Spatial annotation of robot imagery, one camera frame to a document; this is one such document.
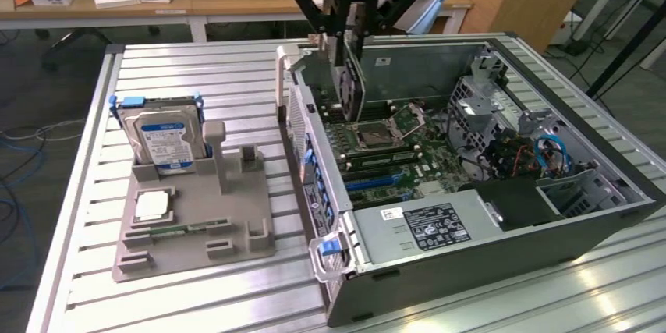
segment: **green circuit board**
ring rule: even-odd
[[[350,190],[347,185],[356,209],[452,193],[471,181],[436,120],[423,111],[420,121],[410,111],[396,113],[391,120],[324,123],[346,185],[395,178],[387,186]]]

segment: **power supply label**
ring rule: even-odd
[[[450,203],[403,212],[418,248],[423,251],[471,240]]]

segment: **red cable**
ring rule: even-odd
[[[511,177],[515,177],[516,176],[516,171],[518,171],[518,160],[520,159],[520,153],[522,153],[522,150],[524,150],[524,147],[527,147],[524,144],[520,146],[520,148],[518,149],[518,153],[516,153],[516,160],[515,162],[512,163],[512,173],[511,173]]]

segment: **blue hard drive label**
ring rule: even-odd
[[[418,248],[423,251],[471,240],[450,203],[406,211],[403,215]]]
[[[163,169],[180,169],[192,165],[195,160],[191,145],[183,139],[187,135],[185,124],[169,122],[141,126],[145,147],[153,164]]]

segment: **hard drive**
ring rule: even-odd
[[[137,164],[155,164],[160,175],[193,172],[193,161],[210,157],[202,132],[200,96],[109,99]]]

